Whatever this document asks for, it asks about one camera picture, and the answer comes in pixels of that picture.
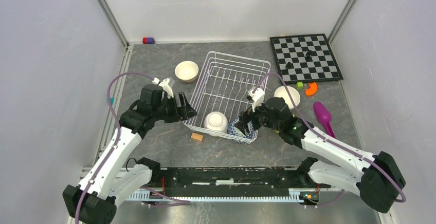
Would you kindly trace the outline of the blue patterned bowl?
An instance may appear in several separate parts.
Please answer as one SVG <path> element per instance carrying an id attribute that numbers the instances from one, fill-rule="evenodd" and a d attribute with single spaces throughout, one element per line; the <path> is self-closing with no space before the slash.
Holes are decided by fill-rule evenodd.
<path id="1" fill-rule="evenodd" d="M 248 123 L 248 132 L 246 133 L 246 135 L 243 135 L 242 133 L 239 133 L 237 131 L 237 129 L 235 128 L 235 125 L 238 122 L 239 122 L 239 118 L 236 118 L 229 123 L 228 128 L 227 128 L 227 134 L 243 138 L 243 140 L 232 139 L 234 142 L 236 142 L 238 144 L 250 144 L 250 143 L 252 143 L 254 135 L 255 135 L 253 123 L 252 122 Z"/>

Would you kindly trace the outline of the plain white bowl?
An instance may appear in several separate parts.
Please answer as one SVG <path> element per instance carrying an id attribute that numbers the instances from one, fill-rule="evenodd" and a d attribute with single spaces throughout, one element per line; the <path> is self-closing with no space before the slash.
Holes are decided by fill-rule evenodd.
<path id="1" fill-rule="evenodd" d="M 227 133 L 228 124 L 227 117 L 219 111 L 210 112 L 203 121 L 203 127 L 207 130 L 207 134 L 213 137 L 217 137 L 219 133 Z"/>

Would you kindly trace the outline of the beige bowl with leaf motif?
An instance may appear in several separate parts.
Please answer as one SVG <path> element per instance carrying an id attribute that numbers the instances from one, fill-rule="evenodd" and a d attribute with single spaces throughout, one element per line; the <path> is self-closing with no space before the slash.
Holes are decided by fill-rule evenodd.
<path id="1" fill-rule="evenodd" d="M 193 61 L 183 61 L 175 67 L 174 72 L 176 77 L 183 83 L 191 83 L 197 79 L 199 67 Z"/>

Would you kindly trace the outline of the white bowl outside rack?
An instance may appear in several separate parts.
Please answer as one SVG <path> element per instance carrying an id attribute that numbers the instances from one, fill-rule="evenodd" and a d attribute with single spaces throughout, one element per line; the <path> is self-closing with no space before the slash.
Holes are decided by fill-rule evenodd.
<path id="1" fill-rule="evenodd" d="M 301 101 L 299 92 L 290 86 L 286 86 L 287 91 L 284 86 L 278 87 L 274 92 L 274 97 L 283 98 L 289 109 L 293 109 L 298 106 Z"/>

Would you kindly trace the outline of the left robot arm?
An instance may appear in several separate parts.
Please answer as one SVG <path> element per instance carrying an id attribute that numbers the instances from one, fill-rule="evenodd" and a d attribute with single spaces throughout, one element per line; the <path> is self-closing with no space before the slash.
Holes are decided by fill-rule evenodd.
<path id="1" fill-rule="evenodd" d="M 119 119 L 116 130 L 101 157 L 77 186 L 63 191 L 67 211 L 77 222 L 111 223 L 118 207 L 138 188 L 161 182 L 160 164 L 141 159 L 117 179 L 133 149 L 144 139 L 155 122 L 175 123 L 197 115 L 184 92 L 174 94 L 171 87 L 148 84 Z"/>

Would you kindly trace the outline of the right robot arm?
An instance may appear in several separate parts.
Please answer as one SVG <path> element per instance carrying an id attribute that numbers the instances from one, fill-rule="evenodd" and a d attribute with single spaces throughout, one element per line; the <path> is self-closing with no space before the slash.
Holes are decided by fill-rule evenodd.
<path id="1" fill-rule="evenodd" d="M 393 156 L 354 148 L 294 116 L 283 98 L 270 98 L 240 113 L 234 129 L 246 134 L 250 128 L 267 127 L 287 144 L 315 153 L 332 162 L 306 159 L 297 173 L 303 187 L 328 184 L 358 195 L 372 209 L 387 213 L 395 202 L 404 203 L 406 181 Z"/>

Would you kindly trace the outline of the small wooden block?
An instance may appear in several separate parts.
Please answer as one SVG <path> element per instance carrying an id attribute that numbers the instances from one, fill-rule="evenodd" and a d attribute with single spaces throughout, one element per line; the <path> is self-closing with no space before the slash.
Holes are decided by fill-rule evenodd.
<path id="1" fill-rule="evenodd" d="M 196 141 L 202 141 L 204 138 L 203 135 L 201 134 L 197 134 L 197 133 L 192 133 L 191 134 L 191 139 L 196 140 Z"/>

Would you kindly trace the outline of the black chess piece lower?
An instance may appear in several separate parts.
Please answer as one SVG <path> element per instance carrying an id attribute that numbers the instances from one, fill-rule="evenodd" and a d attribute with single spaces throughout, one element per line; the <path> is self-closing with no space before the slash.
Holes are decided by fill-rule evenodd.
<path id="1" fill-rule="evenodd" d="M 291 69 L 291 68 L 293 68 L 293 64 L 291 62 L 287 62 L 286 65 L 285 65 L 285 68 L 286 69 Z"/>

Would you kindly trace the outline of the black chess piece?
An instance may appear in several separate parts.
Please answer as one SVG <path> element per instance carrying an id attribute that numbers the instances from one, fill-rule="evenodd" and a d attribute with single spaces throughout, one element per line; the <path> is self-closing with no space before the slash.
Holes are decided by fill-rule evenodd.
<path id="1" fill-rule="evenodd" d="M 305 57 L 306 58 L 310 58 L 312 56 L 312 54 L 313 54 L 313 51 L 309 50 L 309 51 L 306 52 Z"/>
<path id="2" fill-rule="evenodd" d="M 293 68 L 293 64 L 291 62 L 287 62 L 286 65 L 285 65 L 285 68 L 286 69 L 291 69 L 291 68 Z"/>

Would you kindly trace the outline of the orange curved toy piece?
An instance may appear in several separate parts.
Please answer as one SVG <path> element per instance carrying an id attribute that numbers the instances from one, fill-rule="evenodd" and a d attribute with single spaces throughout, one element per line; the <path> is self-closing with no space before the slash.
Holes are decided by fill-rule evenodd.
<path id="1" fill-rule="evenodd" d="M 318 85 L 316 82 L 309 83 L 308 88 L 305 90 L 305 94 L 310 97 L 313 96 L 318 91 Z"/>

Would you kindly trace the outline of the purple plastic scoop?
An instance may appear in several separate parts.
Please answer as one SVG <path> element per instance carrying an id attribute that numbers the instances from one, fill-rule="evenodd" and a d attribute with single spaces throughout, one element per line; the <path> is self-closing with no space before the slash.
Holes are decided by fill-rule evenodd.
<path id="1" fill-rule="evenodd" d="M 317 101 L 313 104 L 313 111 L 314 111 L 314 114 L 316 116 L 318 123 L 322 125 L 325 132 L 329 136 L 336 138 L 336 135 L 335 135 L 333 128 L 330 124 L 330 122 L 332 120 L 332 115 L 327 110 L 327 108 L 321 102 Z"/>

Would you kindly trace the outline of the red and purple block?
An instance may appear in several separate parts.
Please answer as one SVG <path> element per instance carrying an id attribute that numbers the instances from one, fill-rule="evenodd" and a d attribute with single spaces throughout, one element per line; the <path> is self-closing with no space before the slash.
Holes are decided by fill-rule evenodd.
<path id="1" fill-rule="evenodd" d="M 143 44 L 155 44 L 155 39 L 153 37 L 144 37 L 142 39 Z"/>

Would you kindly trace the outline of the black and white chessboard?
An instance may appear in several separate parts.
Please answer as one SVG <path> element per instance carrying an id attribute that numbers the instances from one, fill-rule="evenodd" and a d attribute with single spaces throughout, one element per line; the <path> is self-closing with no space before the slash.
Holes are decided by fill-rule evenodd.
<path id="1" fill-rule="evenodd" d="M 324 33 L 270 37 L 278 74 L 286 84 L 343 80 L 338 63 Z M 307 51 L 312 50 L 310 58 Z M 287 62 L 293 68 L 286 69 Z"/>

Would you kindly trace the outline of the black chess piece upper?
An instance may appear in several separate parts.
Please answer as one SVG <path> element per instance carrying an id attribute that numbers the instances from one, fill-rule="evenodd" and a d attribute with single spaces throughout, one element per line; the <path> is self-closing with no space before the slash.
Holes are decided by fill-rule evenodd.
<path id="1" fill-rule="evenodd" d="M 313 51 L 309 50 L 309 51 L 306 52 L 305 57 L 306 58 L 310 58 L 312 56 L 312 54 L 313 54 Z"/>

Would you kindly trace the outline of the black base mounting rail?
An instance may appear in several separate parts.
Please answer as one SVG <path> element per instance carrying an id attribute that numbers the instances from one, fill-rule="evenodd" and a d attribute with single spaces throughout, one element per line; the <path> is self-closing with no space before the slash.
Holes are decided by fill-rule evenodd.
<path id="1" fill-rule="evenodd" d="M 147 188 L 170 197 L 284 197 L 290 189 L 329 189 L 296 167 L 167 167 Z"/>

